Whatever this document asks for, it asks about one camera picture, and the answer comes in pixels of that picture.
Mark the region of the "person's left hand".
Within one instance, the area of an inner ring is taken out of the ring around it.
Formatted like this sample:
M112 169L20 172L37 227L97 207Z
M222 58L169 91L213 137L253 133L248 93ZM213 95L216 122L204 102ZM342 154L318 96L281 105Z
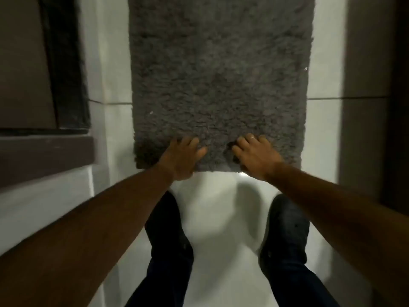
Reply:
M155 164L154 170L169 182L186 180L192 176L196 164L193 164L193 149L199 146L197 137L183 137L171 140L169 146Z

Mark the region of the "person's right hand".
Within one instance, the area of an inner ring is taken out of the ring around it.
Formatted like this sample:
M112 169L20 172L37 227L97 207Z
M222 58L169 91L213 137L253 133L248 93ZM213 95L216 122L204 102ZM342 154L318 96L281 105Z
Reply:
M267 137L248 133L244 137L240 136L234 145L247 153L246 160L240 164L242 171L257 180L274 185L277 168L284 160Z

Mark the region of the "grey shaggy rug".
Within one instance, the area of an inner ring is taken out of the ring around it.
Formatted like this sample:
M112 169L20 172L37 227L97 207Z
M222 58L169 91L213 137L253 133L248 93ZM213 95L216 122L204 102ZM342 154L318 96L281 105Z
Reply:
M198 137L196 171L240 172L248 133L301 166L316 0L128 0L137 169Z

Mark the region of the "person's right forearm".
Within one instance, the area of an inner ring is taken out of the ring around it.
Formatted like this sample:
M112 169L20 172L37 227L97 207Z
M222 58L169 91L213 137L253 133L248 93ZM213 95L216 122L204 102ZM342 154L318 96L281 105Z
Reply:
M394 306L409 307L409 217L285 163L265 180Z

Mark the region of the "person's left forearm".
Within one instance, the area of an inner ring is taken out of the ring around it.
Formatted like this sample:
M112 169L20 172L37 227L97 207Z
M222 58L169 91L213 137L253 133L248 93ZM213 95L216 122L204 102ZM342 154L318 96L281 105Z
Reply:
M157 164L79 205L0 257L0 307L87 307L176 180Z

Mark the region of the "person's left dark shoe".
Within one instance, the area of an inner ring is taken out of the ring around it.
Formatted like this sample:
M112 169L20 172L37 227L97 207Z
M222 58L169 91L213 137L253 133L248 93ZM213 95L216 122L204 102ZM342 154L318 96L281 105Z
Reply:
M181 260L193 264L193 248L181 224L180 209L174 195L167 191L145 224L153 259Z

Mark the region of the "person's dark shoe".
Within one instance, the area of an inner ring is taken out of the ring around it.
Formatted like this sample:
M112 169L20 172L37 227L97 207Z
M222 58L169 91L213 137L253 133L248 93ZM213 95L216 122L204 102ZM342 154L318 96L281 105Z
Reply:
M193 264L193 248L181 224L180 209L174 195L167 191L145 224L153 259L181 260Z
M310 221L287 196L274 197L258 252L265 277L271 278L277 271L305 268L309 228Z

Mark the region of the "person's right dark shoe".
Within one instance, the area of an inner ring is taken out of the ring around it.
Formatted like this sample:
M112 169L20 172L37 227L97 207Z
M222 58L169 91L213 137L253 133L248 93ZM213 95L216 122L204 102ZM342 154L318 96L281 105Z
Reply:
M287 196L274 197L258 252L265 277L271 278L277 271L305 268L309 228L310 221Z

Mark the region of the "person's left leg dark trousers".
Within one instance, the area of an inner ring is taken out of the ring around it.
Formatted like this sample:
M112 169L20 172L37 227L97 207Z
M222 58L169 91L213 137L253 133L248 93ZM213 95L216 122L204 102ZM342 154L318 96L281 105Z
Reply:
M146 277L125 307L183 307L194 261L193 249L155 250Z

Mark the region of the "person's leg dark trousers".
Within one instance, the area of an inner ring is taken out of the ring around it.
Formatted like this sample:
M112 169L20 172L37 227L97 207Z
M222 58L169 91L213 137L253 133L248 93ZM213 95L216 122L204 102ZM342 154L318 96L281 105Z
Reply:
M299 262L268 262L262 270L279 307L340 307L322 281Z
M125 307L183 307L194 261L193 249L155 250L146 277Z

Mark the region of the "person's right leg dark trousers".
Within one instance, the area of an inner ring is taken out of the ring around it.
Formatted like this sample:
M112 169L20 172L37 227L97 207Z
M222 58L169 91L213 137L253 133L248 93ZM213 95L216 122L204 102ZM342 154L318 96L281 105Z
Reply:
M262 270L279 307L340 307L322 281L299 262L268 262Z

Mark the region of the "brown wooden ledge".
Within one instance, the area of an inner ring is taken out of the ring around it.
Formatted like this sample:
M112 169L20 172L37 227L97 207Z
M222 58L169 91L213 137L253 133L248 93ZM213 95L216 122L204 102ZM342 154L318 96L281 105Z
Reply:
M95 161L89 135L0 137L0 189L77 169Z

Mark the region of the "brown wooden door panel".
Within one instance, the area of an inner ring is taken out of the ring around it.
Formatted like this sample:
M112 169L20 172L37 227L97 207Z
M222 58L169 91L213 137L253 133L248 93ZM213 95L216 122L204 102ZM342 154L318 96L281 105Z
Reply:
M0 0L0 128L57 128L38 0Z

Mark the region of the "black door frame strip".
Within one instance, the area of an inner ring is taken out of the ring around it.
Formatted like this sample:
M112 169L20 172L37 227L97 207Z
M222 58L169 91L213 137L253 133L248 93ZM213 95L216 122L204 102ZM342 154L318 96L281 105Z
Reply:
M89 131L79 0L38 0L57 132Z

